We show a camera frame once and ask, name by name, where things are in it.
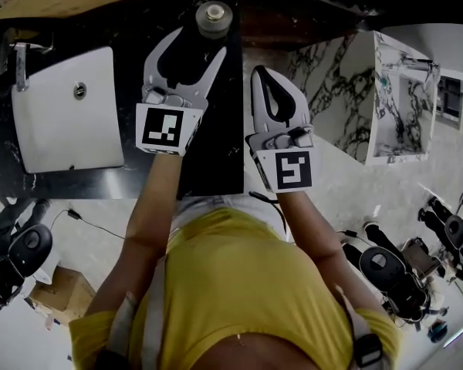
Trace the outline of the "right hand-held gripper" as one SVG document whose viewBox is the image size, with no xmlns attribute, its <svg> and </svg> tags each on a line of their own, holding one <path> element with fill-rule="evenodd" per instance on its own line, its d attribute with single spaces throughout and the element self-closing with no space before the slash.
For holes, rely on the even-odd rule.
<svg viewBox="0 0 463 370">
<path fill-rule="evenodd" d="M 266 189 L 289 193 L 310 188 L 314 145 L 305 95 L 283 74 L 256 66 L 251 97 L 257 133 L 245 142 Z"/>
</svg>

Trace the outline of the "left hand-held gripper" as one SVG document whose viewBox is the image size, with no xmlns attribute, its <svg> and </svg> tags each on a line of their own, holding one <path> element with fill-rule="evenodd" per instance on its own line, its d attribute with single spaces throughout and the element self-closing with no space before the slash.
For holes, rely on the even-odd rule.
<svg viewBox="0 0 463 370">
<path fill-rule="evenodd" d="M 208 108 L 207 95 L 226 57 L 224 46 L 195 84 L 168 82 L 160 74 L 158 63 L 181 31 L 182 27 L 177 28 L 160 40 L 144 62 L 143 99 L 136 105 L 136 147 L 146 153 L 186 154 Z"/>
</svg>

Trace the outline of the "black shoulder device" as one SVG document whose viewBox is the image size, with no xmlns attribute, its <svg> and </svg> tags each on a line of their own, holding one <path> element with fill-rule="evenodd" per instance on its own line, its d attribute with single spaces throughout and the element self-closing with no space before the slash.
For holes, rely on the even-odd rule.
<svg viewBox="0 0 463 370">
<path fill-rule="evenodd" d="M 114 351 L 102 350 L 95 362 L 95 370 L 130 370 L 128 359 Z"/>
<path fill-rule="evenodd" d="M 353 343 L 352 370 L 380 370 L 383 364 L 383 346 L 373 333 L 357 337 Z"/>
</svg>

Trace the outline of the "person's left forearm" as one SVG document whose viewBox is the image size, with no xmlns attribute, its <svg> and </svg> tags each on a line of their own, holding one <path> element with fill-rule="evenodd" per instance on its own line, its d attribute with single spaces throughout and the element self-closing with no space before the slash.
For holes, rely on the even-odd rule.
<svg viewBox="0 0 463 370">
<path fill-rule="evenodd" d="M 127 225 L 120 256 L 96 292 L 87 314 L 115 311 L 127 293 L 140 302 L 165 254 L 183 158 L 157 154 Z"/>
</svg>

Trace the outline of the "person's right forearm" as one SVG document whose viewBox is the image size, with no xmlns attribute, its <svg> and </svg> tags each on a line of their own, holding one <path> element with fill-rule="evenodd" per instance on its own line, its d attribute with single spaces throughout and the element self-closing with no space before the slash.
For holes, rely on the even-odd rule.
<svg viewBox="0 0 463 370">
<path fill-rule="evenodd" d="M 296 245 L 316 265 L 326 284 L 342 285 L 350 266 L 337 232 L 304 192 L 277 195 Z"/>
</svg>

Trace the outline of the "white marble sink cabinet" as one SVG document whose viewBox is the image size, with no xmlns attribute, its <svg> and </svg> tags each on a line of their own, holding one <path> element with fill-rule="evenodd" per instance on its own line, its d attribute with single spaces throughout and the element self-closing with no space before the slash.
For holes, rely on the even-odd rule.
<svg viewBox="0 0 463 370">
<path fill-rule="evenodd" d="M 306 96 L 315 134 L 338 150 L 364 165 L 420 162 L 431 149 L 439 81 L 382 72 L 404 57 L 432 60 L 388 35 L 358 32 L 290 53 L 287 76 Z"/>
</svg>

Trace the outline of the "black marble vanity counter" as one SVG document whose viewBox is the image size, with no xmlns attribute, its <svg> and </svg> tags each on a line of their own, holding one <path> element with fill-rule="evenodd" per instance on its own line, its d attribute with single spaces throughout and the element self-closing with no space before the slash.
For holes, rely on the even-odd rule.
<svg viewBox="0 0 463 370">
<path fill-rule="evenodd" d="M 207 39 L 195 13 L 209 1 L 226 3 L 233 12 L 227 35 Z M 29 52 L 29 77 L 94 49 L 113 50 L 117 119 L 124 163 L 119 167 L 27 173 L 16 136 L 12 108 L 14 55 L 0 76 L 0 192 L 13 198 L 133 199 L 140 192 L 156 153 L 136 147 L 136 105 L 143 99 L 144 62 L 166 35 L 182 27 L 161 56 L 158 69 L 168 82 L 195 84 L 222 47 L 226 57 L 207 95 L 201 125 L 191 142 L 178 187 L 180 196 L 240 193 L 243 189 L 243 71 L 239 0 L 124 0 L 70 18 L 21 18 L 0 21 L 0 44 L 8 28 L 49 44 L 44 55 Z"/>
</svg>

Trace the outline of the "white rectangular sink basin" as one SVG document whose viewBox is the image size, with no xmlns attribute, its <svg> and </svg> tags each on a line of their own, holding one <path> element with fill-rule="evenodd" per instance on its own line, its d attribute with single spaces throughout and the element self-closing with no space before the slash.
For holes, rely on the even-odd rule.
<svg viewBox="0 0 463 370">
<path fill-rule="evenodd" d="M 82 100 L 77 82 L 87 87 Z M 12 108 L 27 173 L 123 166 L 110 47 L 32 74 L 25 92 L 12 87 Z"/>
</svg>

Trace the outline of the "person's white trousers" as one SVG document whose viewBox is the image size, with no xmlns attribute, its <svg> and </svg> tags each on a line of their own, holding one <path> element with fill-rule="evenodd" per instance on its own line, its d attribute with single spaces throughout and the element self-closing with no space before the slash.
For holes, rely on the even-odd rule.
<svg viewBox="0 0 463 370">
<path fill-rule="evenodd" d="M 185 197 L 177 203 L 171 224 L 171 236 L 193 220 L 218 208 L 241 211 L 268 225 L 283 241 L 287 241 L 287 226 L 281 210 L 260 193 L 240 193 L 211 197 Z"/>
</svg>

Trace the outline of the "chrome faucet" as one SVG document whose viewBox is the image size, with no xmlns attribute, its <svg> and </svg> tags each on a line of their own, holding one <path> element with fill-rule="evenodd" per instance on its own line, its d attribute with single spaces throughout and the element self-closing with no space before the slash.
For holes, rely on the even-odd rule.
<svg viewBox="0 0 463 370">
<path fill-rule="evenodd" d="M 54 35 L 51 34 L 49 44 L 40 44 L 30 38 L 20 39 L 21 32 L 16 28 L 8 28 L 0 44 L 0 76 L 8 72 L 9 56 L 14 55 L 14 80 L 15 88 L 25 92 L 29 87 L 29 75 L 26 70 L 26 59 L 29 52 L 46 54 L 54 49 Z"/>
<path fill-rule="evenodd" d="M 440 79 L 440 66 L 429 59 L 413 59 L 404 57 L 396 63 L 382 65 L 382 72 L 405 76 L 407 78 L 426 83 L 438 82 Z"/>
</svg>

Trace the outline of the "person's yellow shirt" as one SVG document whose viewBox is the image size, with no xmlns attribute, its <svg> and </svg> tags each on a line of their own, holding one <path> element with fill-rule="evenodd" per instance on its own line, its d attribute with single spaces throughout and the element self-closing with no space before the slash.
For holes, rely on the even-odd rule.
<svg viewBox="0 0 463 370">
<path fill-rule="evenodd" d="M 191 370 L 220 339 L 273 335 L 320 370 L 347 370 L 350 323 L 314 263 L 263 222 L 220 208 L 177 230 L 168 243 L 162 370 Z"/>
</svg>

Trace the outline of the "small cardboard box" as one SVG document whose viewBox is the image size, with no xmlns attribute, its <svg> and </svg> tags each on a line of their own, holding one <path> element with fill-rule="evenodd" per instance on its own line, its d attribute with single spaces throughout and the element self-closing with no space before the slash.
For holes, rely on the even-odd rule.
<svg viewBox="0 0 463 370">
<path fill-rule="evenodd" d="M 82 273 L 57 267 L 52 283 L 38 283 L 29 299 L 38 310 L 52 315 L 61 325 L 67 326 L 84 316 L 94 295 L 94 289 Z"/>
</svg>

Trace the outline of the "person's bare belly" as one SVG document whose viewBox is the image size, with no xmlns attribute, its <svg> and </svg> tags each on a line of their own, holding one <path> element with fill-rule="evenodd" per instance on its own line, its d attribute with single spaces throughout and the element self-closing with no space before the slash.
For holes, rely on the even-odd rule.
<svg viewBox="0 0 463 370">
<path fill-rule="evenodd" d="M 258 333 L 231 335 L 203 353 L 190 370 L 327 370 L 285 339 Z"/>
</svg>

